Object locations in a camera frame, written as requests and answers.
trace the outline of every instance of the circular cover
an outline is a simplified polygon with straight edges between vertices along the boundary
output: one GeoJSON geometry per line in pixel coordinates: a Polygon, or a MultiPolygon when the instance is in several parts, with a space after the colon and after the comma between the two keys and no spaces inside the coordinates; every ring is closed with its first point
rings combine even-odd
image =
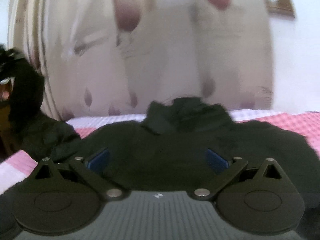
{"type": "Polygon", "coordinates": [[[98,195],[71,181],[39,179],[19,191],[14,202],[16,221],[35,234],[59,235],[88,224],[99,211],[98,195]]]}
{"type": "Polygon", "coordinates": [[[304,212],[300,195],[273,190],[269,183],[246,181],[225,188],[217,209],[233,226],[259,235],[276,235],[295,229],[304,212]]]}

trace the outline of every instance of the bed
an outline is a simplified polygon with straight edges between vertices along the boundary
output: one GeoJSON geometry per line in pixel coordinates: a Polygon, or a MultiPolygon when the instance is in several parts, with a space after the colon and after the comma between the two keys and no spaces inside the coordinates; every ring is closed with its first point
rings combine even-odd
{"type": "MultiPolygon", "coordinates": [[[[271,110],[235,110],[229,112],[235,122],[258,120],[269,122],[282,129],[297,132],[306,137],[309,145],[320,158],[320,113],[305,112],[302,114],[287,114],[271,110]]],[[[136,120],[141,122],[144,114],[119,115],[108,117],[81,117],[67,121],[74,127],[81,138],[86,137],[97,128],[114,122],[136,120]]],[[[37,162],[20,150],[0,164],[0,194],[9,187],[24,180],[36,167],[37,162]]]]}

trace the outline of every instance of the metal bolt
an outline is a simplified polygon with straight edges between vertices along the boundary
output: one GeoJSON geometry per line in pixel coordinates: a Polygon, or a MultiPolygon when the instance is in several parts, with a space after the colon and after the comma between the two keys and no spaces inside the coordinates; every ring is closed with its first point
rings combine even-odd
{"type": "Polygon", "coordinates": [[[117,188],[109,189],[107,191],[108,197],[120,197],[121,195],[122,195],[122,191],[117,188]]]}
{"type": "Polygon", "coordinates": [[[198,188],[195,190],[195,195],[198,197],[207,197],[210,195],[210,191],[205,188],[198,188]]]}

